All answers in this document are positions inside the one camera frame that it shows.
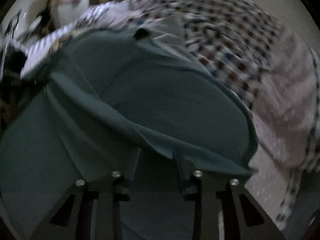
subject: green cloth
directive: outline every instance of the green cloth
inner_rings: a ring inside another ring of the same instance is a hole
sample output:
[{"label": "green cloth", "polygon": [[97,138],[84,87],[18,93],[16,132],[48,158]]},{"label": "green cloth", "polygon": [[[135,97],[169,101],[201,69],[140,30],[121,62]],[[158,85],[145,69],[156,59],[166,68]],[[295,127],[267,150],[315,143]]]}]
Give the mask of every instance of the green cloth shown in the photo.
[{"label": "green cloth", "polygon": [[0,144],[0,191],[26,235],[77,179],[125,171],[137,146],[169,159],[179,149],[201,170],[252,174],[257,139],[242,102],[200,64],[135,32],[89,31],[27,76],[47,85]]}]

